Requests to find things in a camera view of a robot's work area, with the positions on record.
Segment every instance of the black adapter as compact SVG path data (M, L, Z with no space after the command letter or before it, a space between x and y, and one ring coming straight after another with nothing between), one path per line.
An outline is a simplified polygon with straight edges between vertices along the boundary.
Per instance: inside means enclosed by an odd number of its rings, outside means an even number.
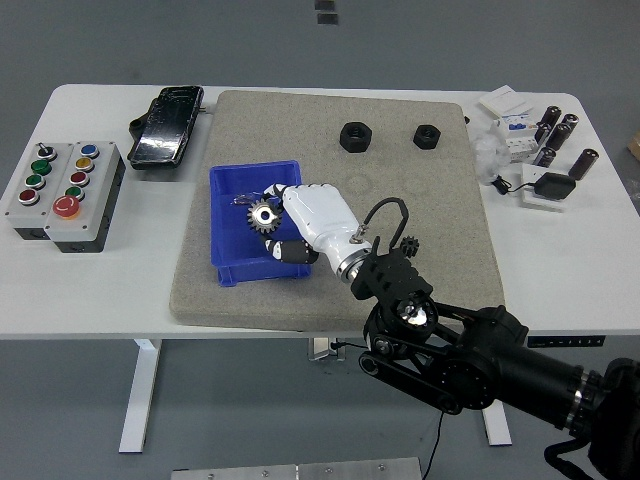
M547 172L533 184L536 195L550 200L564 200L576 188L576 181L568 175Z

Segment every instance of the red button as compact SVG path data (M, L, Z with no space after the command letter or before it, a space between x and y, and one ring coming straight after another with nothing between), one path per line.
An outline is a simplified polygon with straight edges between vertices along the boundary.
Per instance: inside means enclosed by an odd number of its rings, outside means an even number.
M23 190L18 195L18 200L21 204L26 205L34 205L40 199L40 195L35 190L28 188L27 190Z
M87 183L89 183L89 175L84 172L76 172L71 175L71 177L69 177L69 181L71 182L71 185L84 187Z
M62 218L69 219L80 210L80 202L73 195L65 195L53 202L53 213Z

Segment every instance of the green button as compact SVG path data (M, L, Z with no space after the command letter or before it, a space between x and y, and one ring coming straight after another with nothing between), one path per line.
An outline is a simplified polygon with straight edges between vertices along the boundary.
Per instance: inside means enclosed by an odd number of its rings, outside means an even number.
M29 175L24 181L24 184L29 188L35 188L37 190L44 187L45 181L42 175Z
M73 195L78 200L84 198L84 191L80 187L69 187L64 192L65 195Z
M31 170L37 175L47 175L51 172L51 165L46 160L36 160L31 164Z

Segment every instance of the metal gear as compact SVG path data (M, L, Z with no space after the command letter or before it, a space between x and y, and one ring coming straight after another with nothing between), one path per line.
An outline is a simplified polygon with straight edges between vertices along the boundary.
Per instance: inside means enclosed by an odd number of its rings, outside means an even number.
M282 223L282 209L266 200L258 200L249 207L247 222L263 235L275 232Z
M400 250L402 250L402 253L404 253L404 256L407 258L415 257L419 247L420 243L418 239L414 237L404 237L402 241L400 241Z

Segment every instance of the table leg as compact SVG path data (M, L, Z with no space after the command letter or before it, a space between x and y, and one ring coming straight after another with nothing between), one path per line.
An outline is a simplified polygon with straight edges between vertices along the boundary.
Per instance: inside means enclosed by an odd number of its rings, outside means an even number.
M507 417L504 414L504 405L500 400L494 400L491 405L482 410L484 417L484 427L487 431L489 445L511 445L511 435Z
M140 350L122 428L120 453L142 453L162 345L162 340L136 339L135 342Z

